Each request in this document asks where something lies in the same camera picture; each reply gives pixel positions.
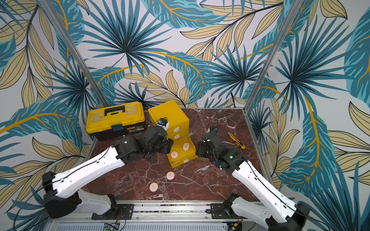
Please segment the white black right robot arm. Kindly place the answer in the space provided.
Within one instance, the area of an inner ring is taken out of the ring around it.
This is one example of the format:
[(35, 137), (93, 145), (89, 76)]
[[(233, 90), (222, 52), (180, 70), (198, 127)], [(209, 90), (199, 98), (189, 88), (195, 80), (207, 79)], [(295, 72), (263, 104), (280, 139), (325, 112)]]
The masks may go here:
[(257, 205), (236, 194), (224, 201), (230, 213), (244, 217), (269, 231), (301, 231), (308, 219), (309, 208), (295, 203), (276, 189), (253, 166), (238, 148), (228, 149), (218, 133), (211, 131), (198, 142), (196, 155), (208, 158), (221, 170), (245, 185), (262, 203)]

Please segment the pink round earphone case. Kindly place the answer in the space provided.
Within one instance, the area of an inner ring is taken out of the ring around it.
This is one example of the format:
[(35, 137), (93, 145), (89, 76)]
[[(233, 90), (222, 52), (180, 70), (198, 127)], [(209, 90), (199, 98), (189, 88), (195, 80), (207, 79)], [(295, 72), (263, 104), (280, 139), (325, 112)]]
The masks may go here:
[(176, 158), (179, 157), (179, 154), (178, 154), (177, 151), (172, 151), (171, 154), (170, 154), (170, 156), (171, 156), (172, 159), (176, 159)]
[(159, 186), (157, 183), (153, 182), (149, 185), (149, 190), (151, 192), (156, 192), (159, 189)]
[(175, 174), (174, 174), (174, 172), (169, 171), (169, 172), (166, 174), (166, 178), (167, 178), (167, 180), (172, 181), (172, 180), (175, 178)]

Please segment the yellow bottom drawer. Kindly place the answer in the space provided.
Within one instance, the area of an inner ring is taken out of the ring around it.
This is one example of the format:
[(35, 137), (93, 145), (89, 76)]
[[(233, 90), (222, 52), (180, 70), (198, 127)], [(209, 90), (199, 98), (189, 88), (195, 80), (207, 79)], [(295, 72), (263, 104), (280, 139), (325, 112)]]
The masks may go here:
[[(188, 151), (183, 150), (183, 144), (185, 142), (188, 142), (190, 144), (190, 149)], [(171, 152), (172, 151), (177, 151), (179, 154), (179, 157), (176, 159), (172, 159), (170, 154), (167, 154), (168, 160), (172, 168), (176, 168), (182, 164), (188, 163), (189, 161), (194, 160), (198, 157), (196, 155), (196, 147), (188, 134), (179, 137), (174, 141)]]

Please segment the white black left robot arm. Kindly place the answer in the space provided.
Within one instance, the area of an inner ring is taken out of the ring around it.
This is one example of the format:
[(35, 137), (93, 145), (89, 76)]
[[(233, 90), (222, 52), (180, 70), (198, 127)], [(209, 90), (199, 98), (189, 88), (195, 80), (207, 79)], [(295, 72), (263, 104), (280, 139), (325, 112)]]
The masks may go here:
[(113, 195), (88, 193), (82, 188), (103, 176), (152, 155), (169, 154), (174, 141), (167, 137), (162, 126), (151, 126), (139, 137), (127, 135), (116, 140), (108, 149), (94, 158), (65, 172), (47, 172), (42, 177), (45, 189), (43, 206), (50, 218), (62, 218), (71, 213), (93, 213), (95, 216), (113, 219), (119, 206)]

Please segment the pink oval earphone case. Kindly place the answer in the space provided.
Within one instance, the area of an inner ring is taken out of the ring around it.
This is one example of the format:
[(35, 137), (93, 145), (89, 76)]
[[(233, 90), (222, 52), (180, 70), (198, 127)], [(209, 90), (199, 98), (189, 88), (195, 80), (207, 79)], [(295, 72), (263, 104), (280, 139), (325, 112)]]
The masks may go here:
[(188, 142), (185, 142), (184, 144), (183, 144), (183, 150), (184, 151), (188, 151), (190, 149), (190, 144), (188, 143)]

